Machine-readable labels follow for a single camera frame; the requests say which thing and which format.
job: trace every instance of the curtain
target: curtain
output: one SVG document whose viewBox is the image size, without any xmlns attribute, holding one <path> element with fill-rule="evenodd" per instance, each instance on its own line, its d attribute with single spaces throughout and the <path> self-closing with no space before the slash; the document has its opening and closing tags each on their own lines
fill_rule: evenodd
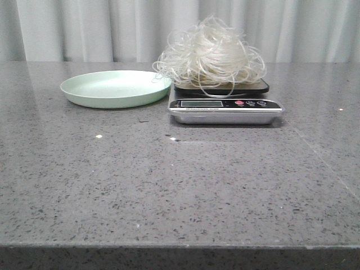
<svg viewBox="0 0 360 270">
<path fill-rule="evenodd" d="M 359 0 L 0 0 L 0 60 L 153 62 L 214 15 L 265 62 L 359 62 Z"/>
</svg>

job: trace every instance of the scale platform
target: scale platform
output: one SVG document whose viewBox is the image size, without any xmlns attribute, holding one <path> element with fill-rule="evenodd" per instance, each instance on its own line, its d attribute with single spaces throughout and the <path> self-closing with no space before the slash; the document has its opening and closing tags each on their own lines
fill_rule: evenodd
<svg viewBox="0 0 360 270">
<path fill-rule="evenodd" d="M 276 101 L 255 98 L 259 93 L 257 90 L 241 91 L 241 94 L 227 98 L 213 98 L 198 92 L 189 94 L 175 86 L 170 92 L 168 110 L 177 122 L 183 124 L 265 125 L 271 124 L 284 112 L 284 107 Z"/>
<path fill-rule="evenodd" d="M 191 84 L 175 84 L 174 89 L 176 92 L 179 92 L 184 95 L 195 95 L 201 94 L 201 89 L 191 85 Z M 210 95 L 227 95 L 230 93 L 232 89 L 232 83 L 228 83 L 225 85 L 220 85 L 217 87 L 206 88 L 206 92 Z M 269 91 L 269 85 L 261 79 L 257 83 L 237 83 L 232 92 L 233 95 L 242 95 L 242 94 L 262 94 Z"/>
</svg>

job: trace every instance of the scale display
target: scale display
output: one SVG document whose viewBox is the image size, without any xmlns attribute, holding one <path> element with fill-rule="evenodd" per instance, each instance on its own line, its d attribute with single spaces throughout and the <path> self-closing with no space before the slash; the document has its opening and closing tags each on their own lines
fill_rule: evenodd
<svg viewBox="0 0 360 270">
<path fill-rule="evenodd" d="M 220 100 L 182 100 L 181 107 L 223 107 Z"/>
</svg>

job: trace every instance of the mint green plate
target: mint green plate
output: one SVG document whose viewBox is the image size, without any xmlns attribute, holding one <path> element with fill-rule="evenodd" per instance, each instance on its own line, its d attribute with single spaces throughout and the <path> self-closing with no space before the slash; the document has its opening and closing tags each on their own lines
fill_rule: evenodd
<svg viewBox="0 0 360 270">
<path fill-rule="evenodd" d="M 113 70 L 88 73 L 64 81 L 60 89 L 78 105 L 101 109 L 136 107 L 163 98 L 171 80 L 150 71 Z"/>
</svg>

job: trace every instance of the glass noodle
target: glass noodle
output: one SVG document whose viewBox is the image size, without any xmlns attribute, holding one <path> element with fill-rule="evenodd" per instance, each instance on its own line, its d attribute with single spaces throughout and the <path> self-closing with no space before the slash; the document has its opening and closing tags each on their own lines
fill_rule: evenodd
<svg viewBox="0 0 360 270">
<path fill-rule="evenodd" d="M 248 46 L 233 28 L 214 16 L 207 17 L 188 31 L 174 31 L 168 46 L 153 64 L 154 69 L 176 84 L 202 89 L 232 83 L 255 83 L 266 67 L 256 48 Z"/>
</svg>

